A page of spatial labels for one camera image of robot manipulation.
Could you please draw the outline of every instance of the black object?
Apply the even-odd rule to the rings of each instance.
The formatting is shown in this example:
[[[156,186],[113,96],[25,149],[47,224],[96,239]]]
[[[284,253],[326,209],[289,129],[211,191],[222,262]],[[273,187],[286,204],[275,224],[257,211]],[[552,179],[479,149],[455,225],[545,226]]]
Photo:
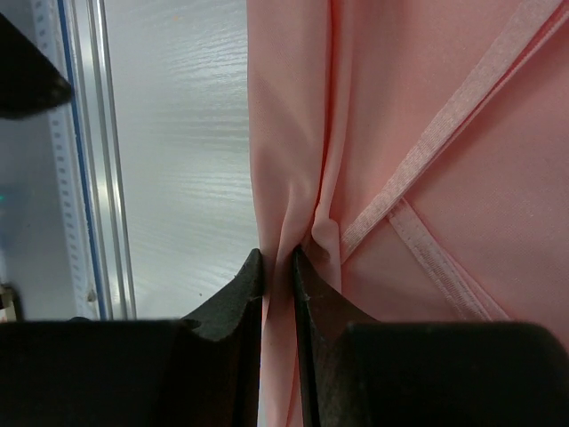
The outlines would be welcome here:
[[[182,320],[0,326],[0,425],[254,427],[262,263]]]
[[[569,426],[569,360],[527,324],[381,324],[293,257],[307,427]]]
[[[0,55],[0,118],[24,118],[71,101],[71,85],[1,13]]]

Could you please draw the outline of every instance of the pink cloth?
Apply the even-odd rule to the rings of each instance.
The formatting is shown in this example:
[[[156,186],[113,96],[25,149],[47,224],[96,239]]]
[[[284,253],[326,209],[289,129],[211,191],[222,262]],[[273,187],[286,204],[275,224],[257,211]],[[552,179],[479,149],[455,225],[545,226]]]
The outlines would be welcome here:
[[[569,347],[569,0],[248,0],[268,425],[301,426],[290,254],[382,321]]]

